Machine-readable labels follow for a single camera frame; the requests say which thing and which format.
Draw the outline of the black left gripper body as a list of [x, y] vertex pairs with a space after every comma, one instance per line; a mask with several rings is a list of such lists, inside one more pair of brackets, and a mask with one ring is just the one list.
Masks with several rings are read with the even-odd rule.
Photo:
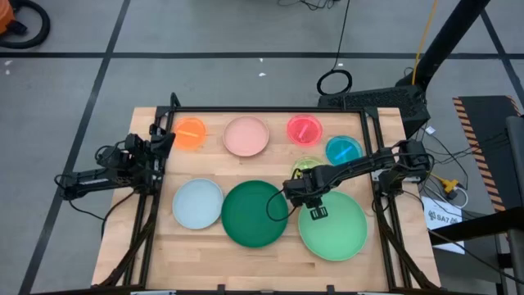
[[162, 156], [161, 144], [165, 140], [166, 131], [157, 124], [149, 127], [151, 138], [145, 140], [142, 154], [142, 184], [154, 185], [165, 173], [165, 158]]

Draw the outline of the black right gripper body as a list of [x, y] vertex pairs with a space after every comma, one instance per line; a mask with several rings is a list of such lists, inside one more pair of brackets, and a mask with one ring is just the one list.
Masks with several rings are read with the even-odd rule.
[[285, 180], [282, 184], [286, 199], [294, 207], [320, 207], [324, 186], [328, 183], [328, 165], [315, 166], [300, 172], [299, 178]]

